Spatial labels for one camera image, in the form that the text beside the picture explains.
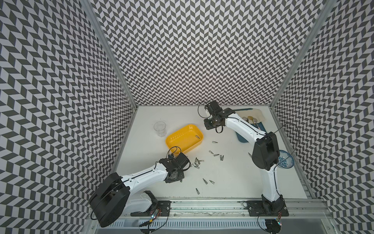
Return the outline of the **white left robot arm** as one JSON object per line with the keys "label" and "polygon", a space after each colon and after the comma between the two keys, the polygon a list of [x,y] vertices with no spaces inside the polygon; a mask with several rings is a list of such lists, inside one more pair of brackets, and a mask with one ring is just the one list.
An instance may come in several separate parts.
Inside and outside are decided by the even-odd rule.
{"label": "white left robot arm", "polygon": [[153,166],[137,173],[112,173],[97,187],[89,199],[90,218],[105,228],[123,214],[151,216],[167,215],[166,202],[158,201],[147,188],[155,183],[174,183],[184,179],[191,161],[183,153],[168,153]]}

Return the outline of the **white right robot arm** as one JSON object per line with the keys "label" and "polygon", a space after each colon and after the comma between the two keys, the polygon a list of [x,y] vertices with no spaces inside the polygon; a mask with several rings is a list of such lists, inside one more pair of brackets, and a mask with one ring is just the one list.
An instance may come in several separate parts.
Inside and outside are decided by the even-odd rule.
{"label": "white right robot arm", "polygon": [[260,205],[257,209],[252,208],[250,215],[275,215],[278,218],[289,216],[285,200],[278,186],[277,167],[280,150],[276,134],[256,129],[244,121],[234,110],[223,109],[216,101],[209,102],[204,106],[204,109],[207,114],[207,117],[204,118],[207,130],[227,127],[253,145],[251,159],[260,170],[263,191]]}

